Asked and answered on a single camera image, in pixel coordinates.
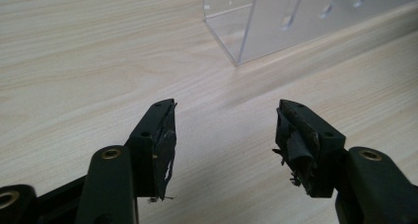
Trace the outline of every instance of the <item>transparent acrylic panel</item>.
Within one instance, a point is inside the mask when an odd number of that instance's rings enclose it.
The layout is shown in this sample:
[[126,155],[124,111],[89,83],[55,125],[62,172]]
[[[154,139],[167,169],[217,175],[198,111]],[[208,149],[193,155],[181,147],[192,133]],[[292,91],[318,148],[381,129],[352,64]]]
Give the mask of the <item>transparent acrylic panel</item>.
[[242,64],[414,1],[205,0],[205,19],[234,62]]

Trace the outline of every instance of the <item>screw hole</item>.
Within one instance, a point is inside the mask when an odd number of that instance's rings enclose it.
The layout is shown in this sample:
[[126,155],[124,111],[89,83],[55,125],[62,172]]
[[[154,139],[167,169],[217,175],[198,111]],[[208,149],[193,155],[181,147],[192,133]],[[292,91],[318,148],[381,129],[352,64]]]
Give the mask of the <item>screw hole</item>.
[[148,199],[148,203],[151,202],[158,202],[158,198],[157,197],[150,197],[150,199]]
[[143,137],[149,137],[149,136],[151,136],[151,133],[149,133],[149,132],[142,132],[141,133],[141,136],[143,136]]
[[327,137],[333,137],[334,136],[334,134],[331,133],[331,132],[324,132],[323,134]]
[[359,153],[362,157],[364,157],[368,160],[371,160],[371,161],[376,161],[377,162],[377,161],[380,161],[382,159],[381,155],[379,155],[376,152],[370,151],[370,150],[361,150]]
[[113,159],[118,157],[122,152],[119,149],[111,148],[102,153],[103,159]]
[[0,209],[6,208],[12,205],[19,198],[19,193],[17,191],[5,191],[0,193]]

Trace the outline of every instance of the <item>wooden table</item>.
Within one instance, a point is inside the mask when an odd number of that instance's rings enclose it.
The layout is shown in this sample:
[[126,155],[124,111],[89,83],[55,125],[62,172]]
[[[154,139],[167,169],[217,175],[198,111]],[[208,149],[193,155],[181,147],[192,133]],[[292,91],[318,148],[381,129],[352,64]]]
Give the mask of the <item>wooden table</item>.
[[418,184],[417,9],[236,67],[202,0],[0,0],[0,187],[85,175],[175,98],[175,199],[140,199],[141,223],[337,223],[335,196],[309,198],[271,152],[275,109],[307,105]]

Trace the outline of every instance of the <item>black plastic part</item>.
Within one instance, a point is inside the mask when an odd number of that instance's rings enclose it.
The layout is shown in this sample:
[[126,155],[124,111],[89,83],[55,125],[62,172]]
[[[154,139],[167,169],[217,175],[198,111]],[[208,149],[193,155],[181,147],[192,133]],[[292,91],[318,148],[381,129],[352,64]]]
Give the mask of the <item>black plastic part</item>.
[[357,199],[347,199],[339,192],[335,200],[335,210],[340,224],[363,223],[364,214]]
[[344,151],[345,136],[302,104],[281,100],[277,112],[276,153],[292,169],[294,184],[302,183],[311,197],[331,197],[332,164]]
[[418,223],[418,191],[384,153],[349,150],[346,170],[365,224]]
[[129,149],[109,146],[93,155],[76,224],[137,223]]
[[26,185],[0,188],[0,223],[36,223],[39,217],[35,190]]
[[138,197],[165,198],[175,155],[174,108],[173,99],[153,104],[125,143],[131,152]]
[[75,221],[84,180],[79,178],[63,187],[40,196],[41,224],[72,224]]

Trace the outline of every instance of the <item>light wood surface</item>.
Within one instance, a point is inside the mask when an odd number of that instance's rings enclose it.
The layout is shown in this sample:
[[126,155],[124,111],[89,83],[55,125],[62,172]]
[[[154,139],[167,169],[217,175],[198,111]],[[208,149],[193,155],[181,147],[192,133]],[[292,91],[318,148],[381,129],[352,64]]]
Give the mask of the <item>light wood surface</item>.
[[85,175],[175,98],[175,199],[140,199],[141,223],[337,223],[271,152],[275,109],[307,105],[418,184],[417,30],[415,4],[236,67],[202,0],[0,0],[0,187]]

